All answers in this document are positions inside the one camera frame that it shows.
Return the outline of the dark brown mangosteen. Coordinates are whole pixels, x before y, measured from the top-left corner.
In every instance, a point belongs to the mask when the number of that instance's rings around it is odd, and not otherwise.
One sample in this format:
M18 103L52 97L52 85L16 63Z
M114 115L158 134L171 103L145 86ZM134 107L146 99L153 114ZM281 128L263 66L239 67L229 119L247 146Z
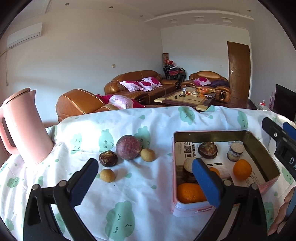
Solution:
M99 155L100 164L104 167L113 167L118 163L117 154L107 150Z

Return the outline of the white cloud-print tablecloth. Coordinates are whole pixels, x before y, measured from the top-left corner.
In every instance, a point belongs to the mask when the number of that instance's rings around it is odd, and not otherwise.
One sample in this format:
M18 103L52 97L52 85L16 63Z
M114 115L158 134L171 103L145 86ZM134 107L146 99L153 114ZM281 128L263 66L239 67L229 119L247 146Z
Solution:
M69 117L47 128L55 146L41 163L26 164L12 155L1 167L1 218L17 240L23 238L25 209L34 184L52 187L68 180L90 158L98 158L102 142L124 135L149 142L157 159L120 160L116 179L96 177L76 210L97 240L193 240L211 216L175 217L172 138L177 131L249 130L269 150L274 141L262 130L264 117L278 125L287 119L271 111L211 107L139 108Z

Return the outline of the pink Genji biscuit tin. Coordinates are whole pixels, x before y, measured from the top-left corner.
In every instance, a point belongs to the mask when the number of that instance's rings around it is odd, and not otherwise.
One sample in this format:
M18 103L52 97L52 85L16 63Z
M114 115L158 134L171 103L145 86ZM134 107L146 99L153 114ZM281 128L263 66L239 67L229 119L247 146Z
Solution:
M204 142L213 142L218 153L214 159L203 158L198 153L198 147ZM233 174L234 162L227 158L227 152L232 143L239 142L244 146L241 159L252 166L252 173L245 181L238 180ZM183 164L187 158L201 158L207 167L219 170L222 180L229 180L236 186L248 187L255 183L261 194L265 194L278 180L280 170L265 146L247 130L242 131L201 131L175 132L172 138L173 146L173 197L171 212L176 217L196 216L214 209L209 202L182 203L177 198L177 187L188 183L183 179Z

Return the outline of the glass-top coffee table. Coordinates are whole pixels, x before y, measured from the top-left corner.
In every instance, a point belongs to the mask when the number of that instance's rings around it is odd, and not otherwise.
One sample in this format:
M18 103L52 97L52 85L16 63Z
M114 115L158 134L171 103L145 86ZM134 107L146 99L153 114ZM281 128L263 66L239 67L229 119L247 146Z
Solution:
M215 101L217 92L204 87L184 87L154 100L169 106L190 106L199 112L206 111Z

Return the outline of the brown leather chaise sofa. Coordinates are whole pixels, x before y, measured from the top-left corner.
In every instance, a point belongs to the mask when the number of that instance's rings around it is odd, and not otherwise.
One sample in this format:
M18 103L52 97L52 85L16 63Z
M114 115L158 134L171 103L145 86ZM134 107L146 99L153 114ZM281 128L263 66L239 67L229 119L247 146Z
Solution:
M82 89L73 89L62 94L56 104L58 122L71 116L118 110L118 106L109 103L110 97L96 96Z

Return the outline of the pink quilted pillow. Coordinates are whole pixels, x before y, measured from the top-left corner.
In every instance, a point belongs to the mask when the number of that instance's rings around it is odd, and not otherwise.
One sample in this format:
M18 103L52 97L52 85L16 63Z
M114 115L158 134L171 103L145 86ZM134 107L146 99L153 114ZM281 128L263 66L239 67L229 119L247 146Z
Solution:
M111 96L108 103L119 109L133 108L133 101L130 98L122 95Z

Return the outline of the orange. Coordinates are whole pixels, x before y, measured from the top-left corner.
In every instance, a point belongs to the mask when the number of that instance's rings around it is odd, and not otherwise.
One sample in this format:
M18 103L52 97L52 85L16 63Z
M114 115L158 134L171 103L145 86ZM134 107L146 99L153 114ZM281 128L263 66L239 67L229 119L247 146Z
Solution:
M182 203L207 201L201 187L195 183L183 183L177 187L177 198Z
M252 166L245 159L238 160L233 166L233 174L240 181L247 180L251 173Z
M214 167L210 167L209 170L215 172L220 177L220 172L218 169L216 169Z

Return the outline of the pink electric kettle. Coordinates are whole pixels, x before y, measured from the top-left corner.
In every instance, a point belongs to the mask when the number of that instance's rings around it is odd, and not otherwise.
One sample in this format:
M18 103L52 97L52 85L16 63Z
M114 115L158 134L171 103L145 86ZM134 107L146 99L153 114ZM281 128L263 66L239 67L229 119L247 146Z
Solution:
M10 154L19 154L27 165L42 162L53 150L35 105L36 90L25 88L1 105L1 139Z

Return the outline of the dark mangosteen in tin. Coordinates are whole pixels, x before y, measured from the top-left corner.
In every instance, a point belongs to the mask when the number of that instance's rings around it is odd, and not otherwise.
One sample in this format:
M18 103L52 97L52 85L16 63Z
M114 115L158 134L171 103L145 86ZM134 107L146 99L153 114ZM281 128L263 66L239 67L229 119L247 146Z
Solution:
M218 148L213 142L204 142L199 145L198 153L206 159L214 159L217 156Z

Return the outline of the yellow-green round fruit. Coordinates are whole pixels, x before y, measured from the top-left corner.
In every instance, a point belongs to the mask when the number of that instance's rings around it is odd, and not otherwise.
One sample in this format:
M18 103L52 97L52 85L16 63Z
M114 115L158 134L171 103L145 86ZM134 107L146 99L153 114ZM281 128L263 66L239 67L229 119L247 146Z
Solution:
M104 182L111 183L115 180L115 173L111 169L103 169L100 172L100 179Z

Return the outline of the brown wooden door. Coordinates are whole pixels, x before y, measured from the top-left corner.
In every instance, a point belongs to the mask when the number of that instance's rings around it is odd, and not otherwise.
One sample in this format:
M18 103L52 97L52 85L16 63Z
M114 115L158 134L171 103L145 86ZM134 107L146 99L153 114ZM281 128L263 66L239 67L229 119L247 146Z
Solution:
M229 41L227 47L232 97L248 100L251 78L250 48L248 45Z

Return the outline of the white magenta floral cushion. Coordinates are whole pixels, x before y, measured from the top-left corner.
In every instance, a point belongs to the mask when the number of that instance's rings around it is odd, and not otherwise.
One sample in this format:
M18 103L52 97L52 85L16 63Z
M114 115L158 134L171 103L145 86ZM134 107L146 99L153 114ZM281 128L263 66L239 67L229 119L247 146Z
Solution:
M122 81L120 84L123 85L129 92L144 91L138 81Z

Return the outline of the stacked dark chairs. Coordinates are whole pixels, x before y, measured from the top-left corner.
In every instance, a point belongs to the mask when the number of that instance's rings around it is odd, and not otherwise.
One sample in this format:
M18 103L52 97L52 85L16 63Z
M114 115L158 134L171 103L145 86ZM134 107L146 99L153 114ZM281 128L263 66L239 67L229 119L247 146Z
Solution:
M177 66L173 60L170 60L168 53L162 54L162 60L163 60L163 71L166 79L178 80L179 82L183 82L186 80L185 69Z

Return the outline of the black television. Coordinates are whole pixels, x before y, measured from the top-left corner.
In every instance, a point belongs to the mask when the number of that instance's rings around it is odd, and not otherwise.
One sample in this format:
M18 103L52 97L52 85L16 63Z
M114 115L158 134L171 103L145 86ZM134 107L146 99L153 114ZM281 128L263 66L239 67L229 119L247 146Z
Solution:
M293 121L295 118L295 92L277 84L273 111Z

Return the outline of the brown leather three-seat sofa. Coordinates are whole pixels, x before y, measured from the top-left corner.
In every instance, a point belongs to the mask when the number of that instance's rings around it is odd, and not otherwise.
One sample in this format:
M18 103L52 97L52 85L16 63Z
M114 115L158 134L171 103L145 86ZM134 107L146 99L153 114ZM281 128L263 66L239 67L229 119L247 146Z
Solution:
M123 73L114 77L104 88L105 94L124 95L140 104L153 104L154 100L176 91L180 81L168 80L153 70Z

